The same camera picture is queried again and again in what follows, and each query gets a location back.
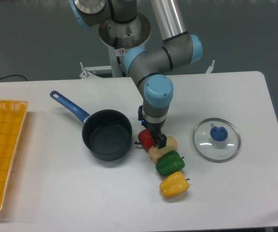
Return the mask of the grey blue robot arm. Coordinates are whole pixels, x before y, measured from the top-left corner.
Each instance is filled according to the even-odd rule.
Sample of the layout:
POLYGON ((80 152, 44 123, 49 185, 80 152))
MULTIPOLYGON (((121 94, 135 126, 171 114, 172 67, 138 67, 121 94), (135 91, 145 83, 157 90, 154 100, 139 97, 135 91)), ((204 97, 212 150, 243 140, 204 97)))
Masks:
POLYGON ((151 8, 163 46, 153 52, 144 48, 151 28, 134 0, 72 0, 70 6, 84 28, 99 26, 101 40, 112 49, 113 75, 129 75, 143 98, 138 119, 150 131, 158 148, 166 146, 161 128, 173 98, 172 81, 165 75, 202 57, 196 35, 188 33, 176 0, 153 0, 151 8))

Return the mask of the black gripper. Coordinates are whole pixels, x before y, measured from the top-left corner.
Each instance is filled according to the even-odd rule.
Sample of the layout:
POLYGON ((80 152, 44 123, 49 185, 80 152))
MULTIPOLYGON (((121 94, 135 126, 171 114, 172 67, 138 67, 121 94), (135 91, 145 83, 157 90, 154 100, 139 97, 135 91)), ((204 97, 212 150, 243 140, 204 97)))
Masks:
POLYGON ((150 135, 154 143, 153 146, 157 146, 158 149, 166 147, 167 144, 167 137, 161 132, 166 118, 167 114, 161 117, 152 117, 148 115, 144 111, 142 105, 138 108, 138 120, 141 122, 142 126, 150 131, 150 135))

